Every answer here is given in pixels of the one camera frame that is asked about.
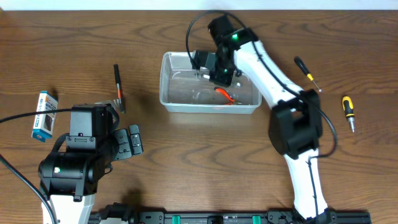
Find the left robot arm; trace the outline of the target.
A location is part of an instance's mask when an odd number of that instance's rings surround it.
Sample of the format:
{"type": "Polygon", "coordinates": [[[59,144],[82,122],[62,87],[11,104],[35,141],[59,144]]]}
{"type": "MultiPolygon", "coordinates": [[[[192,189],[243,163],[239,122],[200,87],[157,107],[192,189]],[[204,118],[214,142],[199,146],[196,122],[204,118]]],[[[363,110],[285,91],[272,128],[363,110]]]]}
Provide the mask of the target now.
{"type": "Polygon", "coordinates": [[[98,182],[112,172],[113,162],[144,152],[139,127],[134,124],[97,137],[67,134],[62,140],[66,151],[60,152],[61,142],[56,143],[39,165],[40,192],[57,223],[101,223],[107,218],[95,220],[91,212],[98,182]]]}

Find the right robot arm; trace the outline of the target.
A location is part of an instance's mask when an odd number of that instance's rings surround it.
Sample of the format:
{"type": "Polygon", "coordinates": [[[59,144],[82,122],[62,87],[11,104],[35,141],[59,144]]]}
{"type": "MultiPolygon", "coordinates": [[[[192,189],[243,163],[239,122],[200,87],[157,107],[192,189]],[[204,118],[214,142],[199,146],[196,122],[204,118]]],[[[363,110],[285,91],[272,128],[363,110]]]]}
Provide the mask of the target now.
{"type": "Polygon", "coordinates": [[[250,28],[236,29],[221,16],[209,23],[208,30],[217,47],[214,62],[207,64],[210,80],[230,86],[233,75],[242,72],[261,92],[271,109],[269,138],[289,168],[295,210],[305,221],[322,222],[328,205],[318,172],[322,136],[318,94],[289,80],[250,28]]]}

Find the red handled pliers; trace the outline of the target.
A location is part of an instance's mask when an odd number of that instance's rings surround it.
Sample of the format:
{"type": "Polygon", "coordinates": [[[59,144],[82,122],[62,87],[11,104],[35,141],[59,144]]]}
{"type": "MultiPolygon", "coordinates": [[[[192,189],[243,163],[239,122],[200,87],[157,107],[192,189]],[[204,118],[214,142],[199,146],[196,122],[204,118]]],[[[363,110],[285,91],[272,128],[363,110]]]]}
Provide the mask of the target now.
{"type": "Polygon", "coordinates": [[[235,100],[226,90],[224,90],[223,88],[220,87],[214,87],[214,91],[216,91],[217,93],[222,94],[227,100],[228,102],[226,103],[226,105],[242,105],[242,103],[238,100],[235,100]]]}

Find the slim black yellow screwdriver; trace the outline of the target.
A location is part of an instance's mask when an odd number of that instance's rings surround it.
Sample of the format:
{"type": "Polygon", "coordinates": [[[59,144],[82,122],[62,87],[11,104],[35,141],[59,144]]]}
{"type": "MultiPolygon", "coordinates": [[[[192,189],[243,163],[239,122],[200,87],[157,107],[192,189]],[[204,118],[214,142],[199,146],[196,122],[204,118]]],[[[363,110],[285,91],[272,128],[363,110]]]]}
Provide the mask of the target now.
{"type": "Polygon", "coordinates": [[[315,85],[317,90],[321,93],[322,89],[317,85],[317,83],[316,83],[315,79],[313,78],[310,70],[304,64],[303,60],[300,57],[295,56],[294,57],[294,62],[299,67],[299,69],[303,72],[303,74],[315,85]]]}

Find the silver offset wrench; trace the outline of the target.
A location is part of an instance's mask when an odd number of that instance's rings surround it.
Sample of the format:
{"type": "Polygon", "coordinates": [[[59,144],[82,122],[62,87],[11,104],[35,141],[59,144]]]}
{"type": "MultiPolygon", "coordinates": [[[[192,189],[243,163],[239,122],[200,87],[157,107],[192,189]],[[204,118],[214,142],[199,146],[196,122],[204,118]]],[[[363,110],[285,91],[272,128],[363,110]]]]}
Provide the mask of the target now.
{"type": "MultiPolygon", "coordinates": [[[[206,74],[206,73],[195,72],[194,76],[196,79],[199,79],[199,80],[210,80],[209,74],[206,74]]],[[[233,77],[232,82],[229,87],[242,88],[243,84],[238,80],[237,77],[233,77]]]]}

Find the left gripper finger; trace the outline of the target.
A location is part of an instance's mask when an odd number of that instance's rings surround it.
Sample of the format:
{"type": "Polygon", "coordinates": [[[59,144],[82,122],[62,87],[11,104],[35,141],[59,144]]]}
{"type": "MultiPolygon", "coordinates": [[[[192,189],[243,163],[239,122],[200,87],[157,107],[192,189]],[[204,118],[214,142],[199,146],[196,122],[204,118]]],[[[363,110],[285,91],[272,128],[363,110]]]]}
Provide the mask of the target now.
{"type": "Polygon", "coordinates": [[[118,142],[115,159],[129,159],[132,157],[131,139],[127,129],[119,129],[114,132],[118,142]]]}
{"type": "Polygon", "coordinates": [[[129,132],[130,132],[132,153],[142,154],[144,152],[144,148],[142,145],[141,135],[138,125],[136,124],[130,125],[129,132]]]}

